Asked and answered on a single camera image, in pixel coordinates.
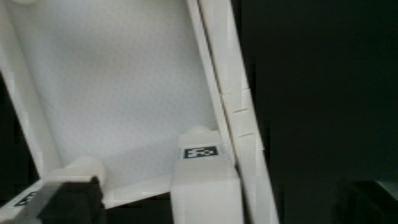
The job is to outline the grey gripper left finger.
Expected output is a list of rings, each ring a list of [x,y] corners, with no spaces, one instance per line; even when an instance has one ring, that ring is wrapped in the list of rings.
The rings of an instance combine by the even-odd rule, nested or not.
[[[99,179],[66,182],[39,211],[43,224],[107,224]]]

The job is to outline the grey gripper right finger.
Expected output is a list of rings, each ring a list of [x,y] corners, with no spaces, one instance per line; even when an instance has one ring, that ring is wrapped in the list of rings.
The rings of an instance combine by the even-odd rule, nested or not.
[[[398,224],[398,200],[377,182],[341,185],[338,224]]]

